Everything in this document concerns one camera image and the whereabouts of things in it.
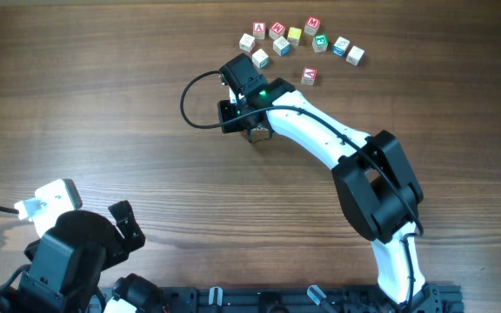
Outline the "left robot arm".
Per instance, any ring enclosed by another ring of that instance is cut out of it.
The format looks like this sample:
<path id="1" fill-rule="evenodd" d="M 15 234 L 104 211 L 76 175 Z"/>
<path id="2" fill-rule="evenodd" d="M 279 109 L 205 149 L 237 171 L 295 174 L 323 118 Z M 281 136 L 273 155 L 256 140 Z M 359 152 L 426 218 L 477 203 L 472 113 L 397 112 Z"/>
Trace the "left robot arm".
<path id="1" fill-rule="evenodd" d="M 98 288 L 101 273 L 145 244 L 128 201 L 109 211 L 115 223 L 85 210 L 60 215 L 25 249 L 30 263 L 0 286 L 0 312 L 85 312 L 92 297 L 109 310 L 112 301 Z"/>

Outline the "red A wooden block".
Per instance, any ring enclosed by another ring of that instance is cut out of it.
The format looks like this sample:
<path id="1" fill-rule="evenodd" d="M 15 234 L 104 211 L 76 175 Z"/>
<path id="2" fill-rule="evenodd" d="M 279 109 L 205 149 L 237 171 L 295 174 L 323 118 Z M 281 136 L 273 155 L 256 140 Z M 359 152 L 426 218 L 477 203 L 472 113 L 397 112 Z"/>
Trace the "red A wooden block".
<path id="1" fill-rule="evenodd" d="M 301 76 L 301 84 L 305 85 L 313 85 L 317 78 L 317 70 L 311 67 L 304 67 L 302 76 Z"/>

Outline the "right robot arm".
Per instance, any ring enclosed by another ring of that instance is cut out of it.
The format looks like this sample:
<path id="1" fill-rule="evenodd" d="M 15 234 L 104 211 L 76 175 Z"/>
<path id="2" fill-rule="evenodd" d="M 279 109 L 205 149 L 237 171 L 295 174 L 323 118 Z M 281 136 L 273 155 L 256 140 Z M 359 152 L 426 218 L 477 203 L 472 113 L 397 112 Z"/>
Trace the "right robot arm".
<path id="1" fill-rule="evenodd" d="M 425 283 L 415 239 L 423 192 L 399 141 L 388 131 L 354 130 L 313 106 L 294 85 L 268 82 L 241 54 L 219 70 L 230 101 L 219 108 L 225 133 L 264 125 L 298 143 L 331 170 L 351 227 L 371 242 L 378 287 L 395 304 L 411 305 Z"/>

